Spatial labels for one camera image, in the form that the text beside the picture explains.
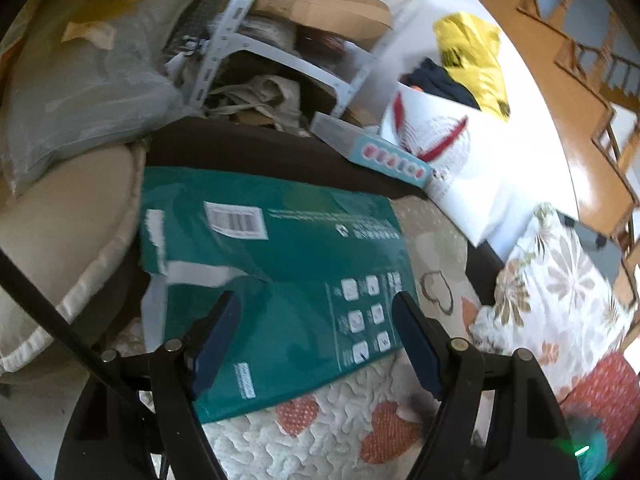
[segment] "floral quilt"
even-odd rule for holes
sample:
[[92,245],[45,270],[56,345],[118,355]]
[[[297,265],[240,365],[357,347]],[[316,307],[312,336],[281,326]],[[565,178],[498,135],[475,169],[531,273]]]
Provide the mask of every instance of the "floral quilt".
[[562,401],[619,348],[633,315],[614,297],[574,230],[543,204],[498,276],[495,305],[480,308],[469,332],[483,350],[531,350]]

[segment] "red textured cloth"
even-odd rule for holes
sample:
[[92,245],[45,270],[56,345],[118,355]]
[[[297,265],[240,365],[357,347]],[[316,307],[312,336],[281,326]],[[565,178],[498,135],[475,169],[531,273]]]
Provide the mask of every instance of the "red textured cloth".
[[640,413],[638,376],[621,352],[609,354],[578,383],[561,407],[565,413],[599,419],[612,456]]

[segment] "gray plastic bag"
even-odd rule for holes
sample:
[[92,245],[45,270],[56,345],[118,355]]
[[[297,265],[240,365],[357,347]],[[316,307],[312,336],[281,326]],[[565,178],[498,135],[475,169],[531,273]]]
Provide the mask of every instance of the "gray plastic bag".
[[62,43],[69,21],[105,0],[46,0],[30,24],[0,107],[4,175],[14,192],[55,161],[127,142],[196,111],[156,70],[181,12],[193,0],[139,0],[100,25],[111,50],[84,38]]

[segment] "cardboard box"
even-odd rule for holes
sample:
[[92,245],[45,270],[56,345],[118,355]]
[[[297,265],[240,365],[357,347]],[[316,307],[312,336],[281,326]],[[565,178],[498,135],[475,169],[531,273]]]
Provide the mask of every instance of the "cardboard box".
[[391,28],[391,13],[379,0],[256,0],[252,13],[324,30],[366,50]]
[[354,164],[420,188],[431,179],[429,164],[381,137],[367,135],[362,128],[318,112],[310,129]]

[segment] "yellow bag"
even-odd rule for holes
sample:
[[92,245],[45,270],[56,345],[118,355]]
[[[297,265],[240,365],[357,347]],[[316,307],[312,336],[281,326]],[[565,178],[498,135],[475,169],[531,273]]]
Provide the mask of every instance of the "yellow bag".
[[476,98],[483,112],[507,121],[510,109],[498,63],[500,28],[468,12],[457,12],[433,24],[442,65]]

